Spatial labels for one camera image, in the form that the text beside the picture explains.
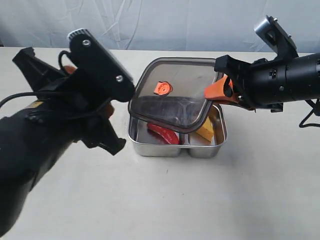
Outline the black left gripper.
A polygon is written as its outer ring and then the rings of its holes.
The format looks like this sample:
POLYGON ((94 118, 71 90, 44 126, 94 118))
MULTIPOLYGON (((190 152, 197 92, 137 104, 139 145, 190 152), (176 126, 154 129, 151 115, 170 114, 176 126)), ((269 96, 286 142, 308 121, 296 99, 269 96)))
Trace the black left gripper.
POLYGON ((68 42, 69 51, 58 55, 59 68, 37 58, 32 47, 21 49, 12 59, 36 96, 53 97, 66 105, 64 110, 40 110, 30 116, 48 124, 82 122, 80 139, 88 148, 100 147, 116 155, 126 141, 109 121, 115 112, 110 102, 129 102, 135 95, 133 79, 92 34, 68 42))

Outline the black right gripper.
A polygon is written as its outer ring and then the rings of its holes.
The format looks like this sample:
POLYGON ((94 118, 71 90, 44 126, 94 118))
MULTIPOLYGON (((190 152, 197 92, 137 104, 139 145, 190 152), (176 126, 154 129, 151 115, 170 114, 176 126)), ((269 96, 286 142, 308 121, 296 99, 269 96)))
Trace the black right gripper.
POLYGON ((278 73, 286 76, 287 59, 260 58, 252 63, 223 55, 215 60, 214 70, 224 76, 204 89, 207 100, 248 111, 283 111, 284 101, 277 96, 278 73))

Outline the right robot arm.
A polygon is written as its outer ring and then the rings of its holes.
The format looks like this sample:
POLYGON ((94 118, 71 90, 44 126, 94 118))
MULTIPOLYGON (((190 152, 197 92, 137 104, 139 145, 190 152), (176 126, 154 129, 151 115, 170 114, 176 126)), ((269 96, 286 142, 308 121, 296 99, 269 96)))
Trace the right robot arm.
POLYGON ((286 102, 320 97, 318 53, 252 63, 223 55, 215 60, 214 70, 224 75, 204 89, 204 97, 219 104, 282 112, 286 102))

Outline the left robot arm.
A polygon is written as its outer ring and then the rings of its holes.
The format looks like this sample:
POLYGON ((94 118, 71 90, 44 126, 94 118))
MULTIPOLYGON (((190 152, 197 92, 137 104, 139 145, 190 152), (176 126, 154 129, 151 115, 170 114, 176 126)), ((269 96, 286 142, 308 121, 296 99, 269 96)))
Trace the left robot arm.
POLYGON ((69 49, 60 52, 75 65, 68 72, 36 57, 32 47, 13 58, 31 91, 16 93, 2 104, 35 96, 36 101, 0 121, 0 233, 19 218, 28 194, 67 148, 82 141, 111 155, 126 140, 110 123, 110 102, 129 102, 135 85, 122 64, 85 28, 68 34, 69 49))

